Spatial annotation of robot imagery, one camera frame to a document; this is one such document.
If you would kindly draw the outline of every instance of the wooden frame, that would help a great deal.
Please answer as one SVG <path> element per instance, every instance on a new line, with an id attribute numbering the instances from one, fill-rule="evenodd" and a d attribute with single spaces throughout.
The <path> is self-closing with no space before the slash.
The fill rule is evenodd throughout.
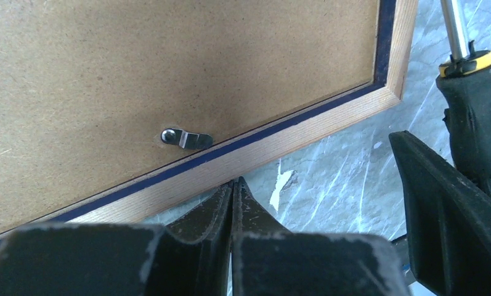
<path id="1" fill-rule="evenodd" d="M 137 222 L 398 104 L 416 7 L 417 0 L 381 0 L 373 82 L 34 221 Z"/>

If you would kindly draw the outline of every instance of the metal shaft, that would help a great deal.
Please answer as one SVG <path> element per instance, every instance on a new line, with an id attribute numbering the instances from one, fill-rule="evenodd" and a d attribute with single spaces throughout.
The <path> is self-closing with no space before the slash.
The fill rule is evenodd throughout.
<path id="1" fill-rule="evenodd" d="M 441 7 L 447 26 L 452 58 L 454 60 L 464 59 L 469 55 L 465 12 L 458 0 L 441 0 Z"/>

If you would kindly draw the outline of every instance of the brown backing board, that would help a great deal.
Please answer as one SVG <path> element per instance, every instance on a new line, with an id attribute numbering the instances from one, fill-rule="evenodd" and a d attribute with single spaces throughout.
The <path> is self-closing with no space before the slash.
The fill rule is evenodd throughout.
<path id="1" fill-rule="evenodd" d="M 369 82 L 377 14 L 377 0 L 0 1 L 0 232 L 188 155 L 165 127 L 221 142 Z"/>

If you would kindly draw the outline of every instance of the screwdriver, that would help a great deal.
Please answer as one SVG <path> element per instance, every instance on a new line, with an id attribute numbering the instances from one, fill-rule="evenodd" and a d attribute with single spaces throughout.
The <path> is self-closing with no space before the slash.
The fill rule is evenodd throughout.
<path id="1" fill-rule="evenodd" d="M 455 168 L 491 197 L 491 51 L 468 41 L 458 0 L 441 0 L 450 60 L 439 66 L 437 88 L 448 102 L 445 118 Z"/>

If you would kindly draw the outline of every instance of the dark blue frame border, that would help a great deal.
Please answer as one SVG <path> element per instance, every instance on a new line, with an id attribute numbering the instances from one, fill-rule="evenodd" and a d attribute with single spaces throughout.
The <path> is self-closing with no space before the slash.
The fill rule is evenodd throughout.
<path id="1" fill-rule="evenodd" d="M 323 112 L 329 111 L 333 108 L 336 108 L 340 105 L 343 105 L 347 102 L 357 99 L 358 97 L 364 96 L 368 93 L 383 88 L 387 82 L 389 57 L 391 52 L 391 41 L 392 41 L 392 26 L 394 24 L 395 10 L 396 10 L 396 0 L 380 0 L 379 17 L 378 17 L 378 42 L 376 44 L 376 59 L 375 59 L 375 67 L 374 67 L 375 72 L 374 72 L 374 81 L 372 82 L 372 84 L 362 89 L 359 89 L 357 91 L 354 91 L 350 94 L 346 94 L 345 96 L 335 99 L 331 102 L 327 102 L 326 104 L 310 109 L 306 112 L 294 116 L 293 118 L 282 121 L 274 126 L 270 126 L 262 131 L 254 133 L 243 139 L 239 139 L 229 145 L 223 146 L 221 148 L 208 152 L 207 154 L 204 154 L 200 157 L 189 160 L 185 163 L 175 166 L 174 168 L 170 168 L 162 173 L 157 174 L 156 176 L 152 176 L 150 178 L 144 179 L 140 182 L 129 185 L 128 187 L 122 188 L 116 192 L 108 194 L 90 203 L 84 204 L 78 208 L 74 208 L 69 212 L 65 212 L 61 215 L 48 219 L 48 221 L 59 221 L 59 222 L 70 221 L 79 216 L 85 215 L 93 210 L 96 210 L 100 207 L 103 207 L 104 205 L 108 205 L 112 202 L 116 202 L 117 200 L 122 199 L 128 195 L 141 191 L 147 187 L 150 187 L 166 179 L 169 179 L 173 176 L 176 176 L 180 173 L 183 173 L 187 170 L 195 168 L 205 162 L 214 160 L 215 158 L 218 158 L 231 151 L 237 150 L 251 143 L 264 139 L 281 130 L 297 125 L 302 121 L 305 121 Z"/>

